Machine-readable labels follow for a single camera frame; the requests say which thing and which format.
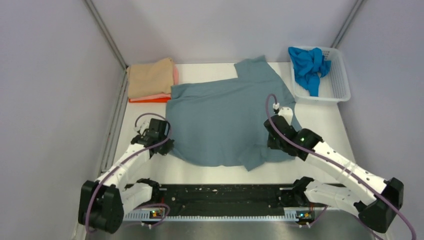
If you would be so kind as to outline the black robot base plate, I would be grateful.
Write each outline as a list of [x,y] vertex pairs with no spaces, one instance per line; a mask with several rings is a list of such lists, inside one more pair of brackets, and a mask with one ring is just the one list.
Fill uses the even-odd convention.
[[148,204],[166,204],[170,217],[283,216],[289,208],[318,207],[291,184],[163,184]]

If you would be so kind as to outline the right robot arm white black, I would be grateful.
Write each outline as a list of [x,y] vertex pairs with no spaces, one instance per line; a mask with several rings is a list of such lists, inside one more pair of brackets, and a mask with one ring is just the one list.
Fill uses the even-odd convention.
[[392,177],[374,175],[332,149],[321,136],[303,128],[295,130],[281,115],[264,122],[268,146],[315,166],[337,180],[341,187],[310,177],[294,182],[293,200],[338,208],[359,218],[371,230],[386,233],[403,206],[404,184]]

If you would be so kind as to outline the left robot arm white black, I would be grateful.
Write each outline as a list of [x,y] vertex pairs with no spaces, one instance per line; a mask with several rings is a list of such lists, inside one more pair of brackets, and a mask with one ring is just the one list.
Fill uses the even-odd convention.
[[145,123],[135,122],[136,135],[124,154],[96,180],[87,180],[81,187],[77,221],[88,233],[115,233],[124,217],[146,204],[160,202],[160,185],[154,180],[131,178],[154,155],[167,155],[174,147],[172,129],[166,118],[152,114]]

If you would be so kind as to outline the grey blue t shirt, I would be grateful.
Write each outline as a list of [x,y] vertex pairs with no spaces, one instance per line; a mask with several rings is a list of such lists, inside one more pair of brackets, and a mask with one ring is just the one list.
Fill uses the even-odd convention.
[[166,118],[171,125],[171,154],[202,167],[243,166],[251,171],[264,163],[293,157],[267,146],[266,105],[269,94],[281,106],[294,108],[295,99],[264,56],[234,65],[236,78],[185,83],[171,89]]

